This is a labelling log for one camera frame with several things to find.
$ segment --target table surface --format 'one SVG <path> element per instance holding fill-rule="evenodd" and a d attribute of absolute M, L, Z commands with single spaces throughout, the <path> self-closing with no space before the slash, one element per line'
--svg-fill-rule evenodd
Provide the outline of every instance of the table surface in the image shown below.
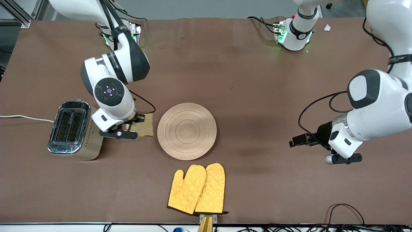
<path fill-rule="evenodd" d="M 97 160 L 74 161 L 47 151 L 51 123 L 1 119 L 0 221 L 197 222 L 166 208 L 173 174 L 219 162 L 229 211 L 220 223 L 325 223 L 337 203 L 356 207 L 366 223 L 410 223 L 412 131 L 365 142 L 363 161 L 351 165 L 326 165 L 320 146 L 288 144 L 303 133 L 297 118 L 310 102 L 345 90 L 361 70 L 386 69 L 388 52 L 361 25 L 362 19 L 320 19 L 311 42 L 290 52 L 248 19 L 149 21 L 140 45 L 151 70 L 128 88 L 157 107 L 155 127 L 179 103 L 206 107 L 218 126 L 212 149 L 180 161 L 156 137 L 104 139 Z M 0 84 L 0 114 L 54 119 L 63 102 L 79 98 L 97 106 L 80 67 L 108 52 L 98 34 L 88 22 L 33 21 Z M 349 108 L 345 96 L 334 104 Z M 136 108 L 150 109 L 144 102 Z M 302 123 L 314 131 L 337 115 L 323 101 Z M 342 207 L 332 222 L 360 219 Z"/>

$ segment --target oven mitt thumb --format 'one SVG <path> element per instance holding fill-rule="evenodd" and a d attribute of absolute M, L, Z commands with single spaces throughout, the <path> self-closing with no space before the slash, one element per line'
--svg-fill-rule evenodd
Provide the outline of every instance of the oven mitt thumb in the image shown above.
<path fill-rule="evenodd" d="M 206 170 L 201 165 L 191 165 L 183 176 L 177 170 L 170 189 L 168 208 L 192 215 L 206 181 Z"/>
<path fill-rule="evenodd" d="M 196 214 L 226 214 L 223 212 L 225 170 L 220 163 L 206 167 L 206 183 L 196 205 Z"/>

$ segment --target quilted fabric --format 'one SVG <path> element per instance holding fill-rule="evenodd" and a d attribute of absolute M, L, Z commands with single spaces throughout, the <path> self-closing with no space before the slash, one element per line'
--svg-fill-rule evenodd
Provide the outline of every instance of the quilted fabric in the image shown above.
<path fill-rule="evenodd" d="M 193 164 L 183 175 L 183 170 L 175 172 L 167 207 L 192 215 L 205 185 L 206 170 Z"/>
<path fill-rule="evenodd" d="M 206 167 L 206 173 L 206 183 L 195 212 L 222 213 L 226 180 L 225 170 L 220 163 L 213 163 Z"/>

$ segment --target toaster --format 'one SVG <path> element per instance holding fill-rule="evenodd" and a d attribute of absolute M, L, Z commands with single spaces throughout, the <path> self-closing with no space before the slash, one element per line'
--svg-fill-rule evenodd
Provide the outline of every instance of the toaster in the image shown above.
<path fill-rule="evenodd" d="M 82 101 L 63 103 L 51 129 L 49 152 L 76 160 L 93 160 L 99 153 L 103 137 L 99 135 L 91 115 L 96 111 Z"/>

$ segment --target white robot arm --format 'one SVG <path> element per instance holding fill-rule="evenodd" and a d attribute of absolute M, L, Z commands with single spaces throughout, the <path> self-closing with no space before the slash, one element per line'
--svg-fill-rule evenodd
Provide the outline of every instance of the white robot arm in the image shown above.
<path fill-rule="evenodd" d="M 92 115 L 93 121 L 102 132 L 107 132 L 133 120 L 136 115 L 135 105 L 125 85 L 144 79 L 150 66 L 129 28 L 108 0 L 49 2 L 55 10 L 70 19 L 97 22 L 102 30 L 110 32 L 114 40 L 113 51 L 86 59 L 81 68 L 83 83 L 100 107 Z"/>
<path fill-rule="evenodd" d="M 353 110 L 321 125 L 314 137 L 300 135 L 290 142 L 291 147 L 330 148 L 328 164 L 361 161 L 355 152 L 364 141 L 412 128 L 412 7 L 403 0 L 373 0 L 367 18 L 393 53 L 390 72 L 368 69 L 356 74 L 347 88 Z"/>
<path fill-rule="evenodd" d="M 313 26 L 318 21 L 318 6 L 336 1 L 338 0 L 293 0 L 297 6 L 297 14 L 275 26 L 275 31 L 280 33 L 275 35 L 276 41 L 288 50 L 301 50 L 309 43 Z"/>

